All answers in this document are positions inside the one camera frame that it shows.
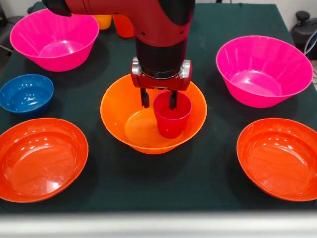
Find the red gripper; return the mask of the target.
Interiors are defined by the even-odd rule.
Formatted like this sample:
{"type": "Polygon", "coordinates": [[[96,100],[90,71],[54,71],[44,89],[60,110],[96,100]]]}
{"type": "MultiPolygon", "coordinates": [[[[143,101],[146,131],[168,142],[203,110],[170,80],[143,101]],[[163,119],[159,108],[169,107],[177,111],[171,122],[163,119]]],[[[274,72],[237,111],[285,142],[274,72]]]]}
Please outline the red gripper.
{"type": "Polygon", "coordinates": [[[137,57],[132,59],[131,78],[133,85],[140,88],[141,105],[144,108],[149,107],[149,96],[146,89],[168,89],[171,90],[169,98],[169,108],[177,108],[178,91],[186,91],[192,78],[192,62],[185,59],[181,65],[180,71],[173,77],[155,78],[146,75],[139,64],[137,57]]]}

